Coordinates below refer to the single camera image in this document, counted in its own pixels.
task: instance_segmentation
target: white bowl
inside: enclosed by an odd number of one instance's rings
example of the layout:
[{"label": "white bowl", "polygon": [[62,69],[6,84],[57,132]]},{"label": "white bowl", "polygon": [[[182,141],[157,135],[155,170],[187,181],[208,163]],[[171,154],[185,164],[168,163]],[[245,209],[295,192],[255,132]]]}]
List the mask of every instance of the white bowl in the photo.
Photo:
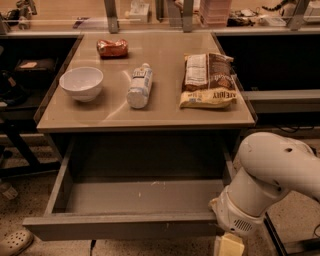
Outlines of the white bowl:
[{"label": "white bowl", "polygon": [[103,73],[92,67],[71,69],[60,80],[61,88],[73,99],[87,102],[95,99],[102,89]]}]

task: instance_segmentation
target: speckled floor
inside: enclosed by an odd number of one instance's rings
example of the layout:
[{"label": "speckled floor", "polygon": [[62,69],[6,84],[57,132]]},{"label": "speckled floor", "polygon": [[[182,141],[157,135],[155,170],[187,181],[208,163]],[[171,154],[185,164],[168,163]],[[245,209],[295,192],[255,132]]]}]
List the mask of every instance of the speckled floor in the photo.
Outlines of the speckled floor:
[{"label": "speckled floor", "polygon": [[[41,162],[52,161],[53,154],[43,138],[31,136],[26,140]],[[319,139],[310,139],[306,142],[319,150]],[[6,140],[0,138],[0,144],[3,143],[6,143]],[[26,164],[10,143],[7,145],[7,149],[13,152],[13,156],[5,160],[2,163],[3,166]],[[11,232],[22,229],[25,217],[43,215],[56,174],[56,172],[50,172],[7,179],[19,192],[19,196],[15,200],[9,201],[0,195],[0,240]],[[291,192],[284,200],[272,206],[268,213],[284,243],[315,238],[314,229],[320,224],[320,206],[310,198]],[[33,244],[20,255],[213,256],[214,239],[215,237],[144,241],[98,240],[93,250],[90,251],[91,241],[44,242],[36,237]],[[244,255],[278,255],[264,226],[251,237],[244,239],[244,242],[246,245]]]}]

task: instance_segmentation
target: table top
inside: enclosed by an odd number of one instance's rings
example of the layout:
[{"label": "table top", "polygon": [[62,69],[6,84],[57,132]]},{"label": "table top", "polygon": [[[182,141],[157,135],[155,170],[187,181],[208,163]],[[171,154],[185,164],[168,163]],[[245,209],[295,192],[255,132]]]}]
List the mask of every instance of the table top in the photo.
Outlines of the table top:
[{"label": "table top", "polygon": [[[96,50],[99,39],[127,40],[128,56],[101,59]],[[184,55],[208,52],[219,53],[208,32],[86,33],[67,70],[99,68],[104,74],[101,93],[83,103],[58,86],[37,128],[43,133],[55,133],[253,126],[254,119],[239,91],[237,102],[226,109],[179,107]],[[149,63],[153,69],[152,90],[145,108],[132,109],[126,94],[133,70],[142,63]]]}]

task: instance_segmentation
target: open drawer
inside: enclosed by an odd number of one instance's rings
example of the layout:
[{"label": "open drawer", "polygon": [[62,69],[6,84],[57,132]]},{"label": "open drawer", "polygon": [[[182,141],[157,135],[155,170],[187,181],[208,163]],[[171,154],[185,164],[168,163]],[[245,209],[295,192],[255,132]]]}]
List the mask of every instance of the open drawer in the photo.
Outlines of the open drawer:
[{"label": "open drawer", "polygon": [[221,141],[216,131],[75,135],[44,216],[23,225],[42,240],[216,235]]}]

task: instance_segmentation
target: shoe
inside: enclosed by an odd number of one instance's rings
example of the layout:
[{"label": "shoe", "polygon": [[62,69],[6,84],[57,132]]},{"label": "shoe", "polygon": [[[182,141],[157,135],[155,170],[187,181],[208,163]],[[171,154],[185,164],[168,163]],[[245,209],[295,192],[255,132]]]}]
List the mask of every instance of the shoe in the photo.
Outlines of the shoe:
[{"label": "shoe", "polygon": [[15,256],[27,249],[33,242],[33,234],[28,230],[13,232],[0,242],[0,256]]}]

